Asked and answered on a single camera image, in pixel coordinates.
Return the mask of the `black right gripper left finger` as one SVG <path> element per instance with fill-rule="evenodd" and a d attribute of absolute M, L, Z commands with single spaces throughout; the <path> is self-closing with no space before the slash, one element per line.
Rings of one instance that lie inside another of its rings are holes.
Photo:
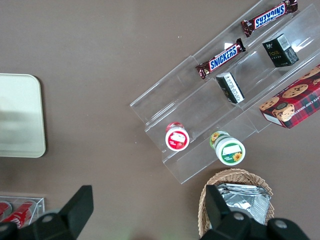
<path fill-rule="evenodd" d="M 47 213 L 18 232 L 20 240 L 76 240 L 94 211 L 93 188 L 83 185 L 57 213 Z"/>

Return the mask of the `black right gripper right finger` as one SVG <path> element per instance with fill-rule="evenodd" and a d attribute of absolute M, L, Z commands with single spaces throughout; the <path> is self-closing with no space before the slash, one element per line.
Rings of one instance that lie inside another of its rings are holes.
<path fill-rule="evenodd" d="M 214 185 L 206 186 L 206 212 L 211 223 L 202 240 L 248 240 L 251 219 L 239 211 L 231 211 Z"/>

